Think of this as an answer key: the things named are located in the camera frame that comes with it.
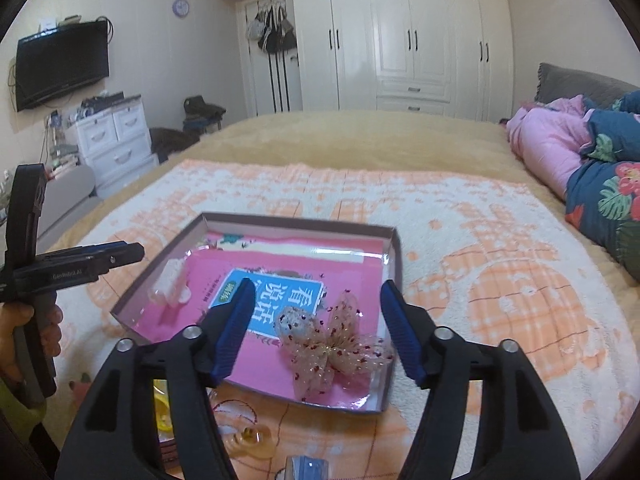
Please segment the person's left hand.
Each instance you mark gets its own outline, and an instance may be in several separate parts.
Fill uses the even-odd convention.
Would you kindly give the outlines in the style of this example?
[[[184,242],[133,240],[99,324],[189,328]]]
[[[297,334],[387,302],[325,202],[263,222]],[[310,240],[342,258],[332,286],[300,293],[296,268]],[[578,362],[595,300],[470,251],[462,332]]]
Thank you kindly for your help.
[[[0,367],[1,379],[10,387],[23,383],[23,374],[15,356],[14,330],[22,327],[34,315],[34,308],[27,304],[2,304],[0,318]],[[62,332],[60,324],[63,312],[54,306],[48,314],[48,325],[40,330],[40,342],[48,358],[61,353]]]

